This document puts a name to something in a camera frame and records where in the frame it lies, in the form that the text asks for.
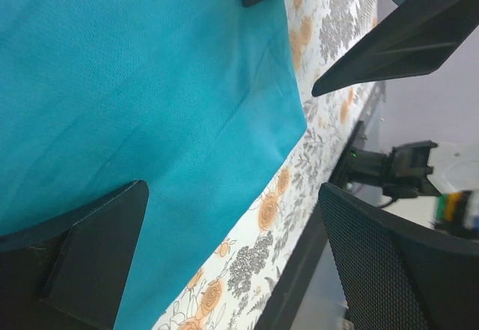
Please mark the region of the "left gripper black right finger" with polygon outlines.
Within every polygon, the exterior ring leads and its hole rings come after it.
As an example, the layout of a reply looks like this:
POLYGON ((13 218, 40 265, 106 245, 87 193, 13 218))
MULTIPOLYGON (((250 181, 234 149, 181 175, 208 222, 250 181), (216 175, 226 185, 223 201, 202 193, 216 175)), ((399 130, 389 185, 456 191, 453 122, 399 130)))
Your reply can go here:
POLYGON ((477 329, 478 243, 331 183, 319 205, 355 329, 477 329))

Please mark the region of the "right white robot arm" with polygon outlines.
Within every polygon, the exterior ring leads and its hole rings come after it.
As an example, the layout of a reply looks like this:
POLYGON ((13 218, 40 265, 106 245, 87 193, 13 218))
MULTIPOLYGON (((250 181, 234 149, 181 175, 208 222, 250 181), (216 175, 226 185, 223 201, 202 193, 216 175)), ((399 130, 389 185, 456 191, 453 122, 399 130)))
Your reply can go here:
MULTIPOLYGON (((395 11, 313 85, 318 97, 361 82, 424 76, 439 69, 478 26, 478 0, 393 0, 395 11)), ((434 229, 478 239, 478 146, 417 141, 387 155, 347 158, 343 178, 380 187, 392 201, 432 196, 434 229)))

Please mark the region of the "teal t shirt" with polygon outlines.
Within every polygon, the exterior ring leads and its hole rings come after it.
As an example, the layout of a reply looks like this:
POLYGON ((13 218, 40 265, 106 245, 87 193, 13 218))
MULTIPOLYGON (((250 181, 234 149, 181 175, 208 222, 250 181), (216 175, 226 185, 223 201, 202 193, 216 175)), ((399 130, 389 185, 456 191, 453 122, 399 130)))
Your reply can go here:
POLYGON ((143 180, 115 328, 151 329, 306 129, 284 0, 1 0, 1 231, 143 180))

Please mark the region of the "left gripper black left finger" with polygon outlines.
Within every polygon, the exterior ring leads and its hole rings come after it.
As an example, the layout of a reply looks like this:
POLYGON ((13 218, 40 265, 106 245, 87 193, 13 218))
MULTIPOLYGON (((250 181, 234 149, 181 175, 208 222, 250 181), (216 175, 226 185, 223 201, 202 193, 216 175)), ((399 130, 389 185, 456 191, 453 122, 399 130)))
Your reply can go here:
POLYGON ((1 236, 1 328, 112 329, 148 197, 137 180, 1 236))

